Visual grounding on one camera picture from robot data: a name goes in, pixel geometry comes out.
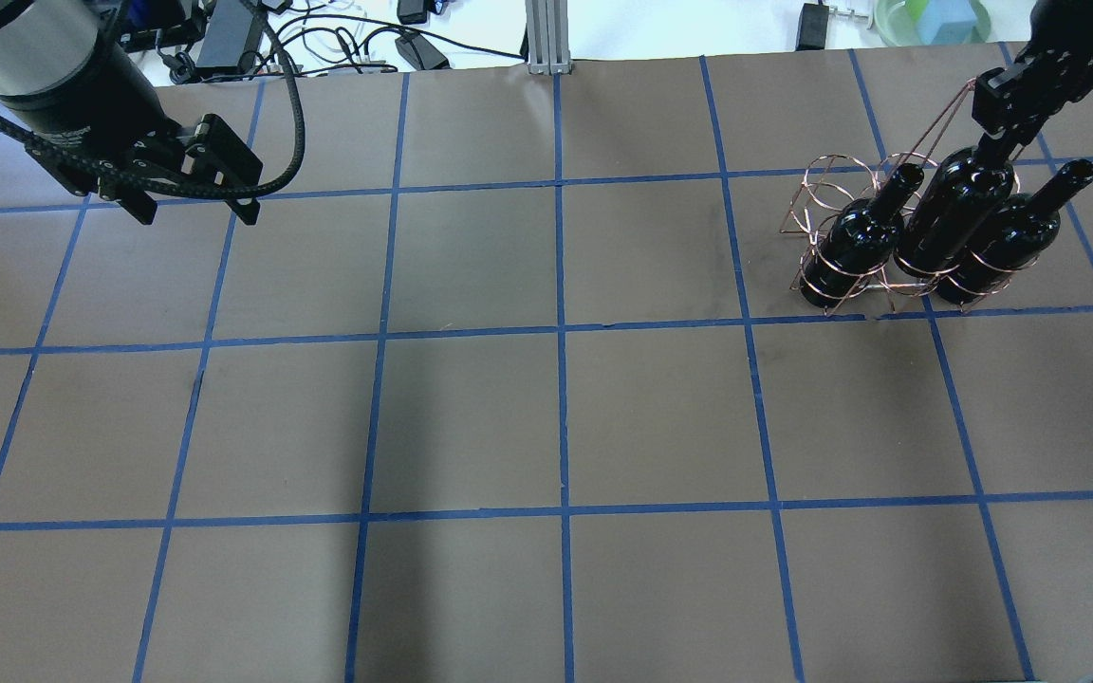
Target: black device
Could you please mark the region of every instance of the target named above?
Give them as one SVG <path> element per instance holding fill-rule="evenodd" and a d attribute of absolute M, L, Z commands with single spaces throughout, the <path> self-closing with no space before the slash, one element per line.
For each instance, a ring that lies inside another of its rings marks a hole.
<path fill-rule="evenodd" d="M 422 25 L 428 22 L 428 12 L 436 8 L 433 0 L 399 0 L 395 11 L 401 25 Z"/>
<path fill-rule="evenodd" d="M 449 60 L 428 43 L 422 34 L 400 35 L 395 39 L 395 48 L 399 56 L 416 70 L 449 69 Z"/>
<path fill-rule="evenodd" d="M 259 57 L 266 21 L 263 12 L 251 12 L 234 0 L 219 0 L 204 28 L 204 42 L 197 56 L 197 75 L 247 73 Z"/>
<path fill-rule="evenodd" d="M 274 44 L 251 0 L 222 0 L 250 13 Z M 95 191 L 149 224 L 148 193 L 220 199 L 255 224 L 255 199 L 292 180 L 305 154 L 305 128 L 290 56 L 278 47 L 294 109 L 294 153 L 272 181 L 225 120 L 205 114 L 195 126 L 166 117 L 160 99 L 125 50 L 82 0 L 0 0 L 0 103 L 27 128 L 0 116 L 0 133 L 25 150 L 66 190 Z"/>
<path fill-rule="evenodd" d="M 830 34 L 830 9 L 824 4 L 803 3 L 799 10 L 799 30 L 795 32 L 795 50 L 824 50 Z"/>
<path fill-rule="evenodd" d="M 1007 198 L 967 243 L 960 263 L 936 288 L 945 302 L 966 306 L 1006 285 L 1057 238 L 1060 209 L 1093 182 L 1089 160 L 1068 162 L 1035 195 Z"/>
<path fill-rule="evenodd" d="M 922 187 L 922 167 L 902 164 L 872 199 L 855 199 L 833 221 L 802 270 L 801 294 L 813 306 L 834 308 L 882 264 L 902 237 L 900 213 Z"/>
<path fill-rule="evenodd" d="M 932 276 L 960 259 L 972 233 L 1010 195 L 1010 156 L 1035 140 L 1049 117 L 1093 90 L 1093 0 L 1039 0 L 1032 39 L 1014 63 L 976 78 L 973 118 L 985 130 L 975 148 L 942 162 L 897 248 L 910 275 Z M 1002 174 L 1001 186 L 977 178 Z"/>

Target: light blue object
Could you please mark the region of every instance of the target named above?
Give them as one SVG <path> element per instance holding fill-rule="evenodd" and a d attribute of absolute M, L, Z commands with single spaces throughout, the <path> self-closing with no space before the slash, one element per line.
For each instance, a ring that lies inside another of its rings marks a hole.
<path fill-rule="evenodd" d="M 915 27 L 924 45 L 959 45 L 976 27 L 976 12 L 967 0 L 929 0 Z"/>

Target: black bottle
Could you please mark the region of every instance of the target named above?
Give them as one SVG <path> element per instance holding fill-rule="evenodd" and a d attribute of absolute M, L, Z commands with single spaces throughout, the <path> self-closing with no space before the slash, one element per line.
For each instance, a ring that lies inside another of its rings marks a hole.
<path fill-rule="evenodd" d="M 986 141 L 953 152 L 930 178 L 896 247 L 896 264 L 908 275 L 951 268 L 973 231 L 1014 190 L 1014 168 L 1007 161 L 1014 144 L 988 150 Z"/>
<path fill-rule="evenodd" d="M 1060 208 L 1090 182 L 1093 164 L 1074 160 L 1035 195 L 1006 199 L 968 239 L 959 267 L 936 288 L 939 297 L 965 306 L 1002 284 L 1007 271 L 1026 267 L 1057 238 Z"/>
<path fill-rule="evenodd" d="M 842 209 L 803 264 L 801 294 L 813 306 L 832 308 L 850 294 L 858 275 L 889 260 L 902 237 L 902 207 L 922 187 L 922 167 L 902 164 L 873 199 L 855 199 Z"/>

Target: transparent bowl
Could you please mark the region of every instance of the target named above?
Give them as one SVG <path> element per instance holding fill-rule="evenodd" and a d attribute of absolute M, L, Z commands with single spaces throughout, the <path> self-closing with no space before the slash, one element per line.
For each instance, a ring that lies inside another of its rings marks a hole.
<path fill-rule="evenodd" d="M 968 0 L 968 3 L 976 12 L 976 27 L 967 35 L 964 43 L 985 43 L 994 27 L 989 21 L 989 13 L 977 0 Z M 914 26 L 914 19 L 905 9 L 905 0 L 880 0 L 875 3 L 875 31 L 880 32 L 884 44 L 890 47 L 922 45 Z"/>

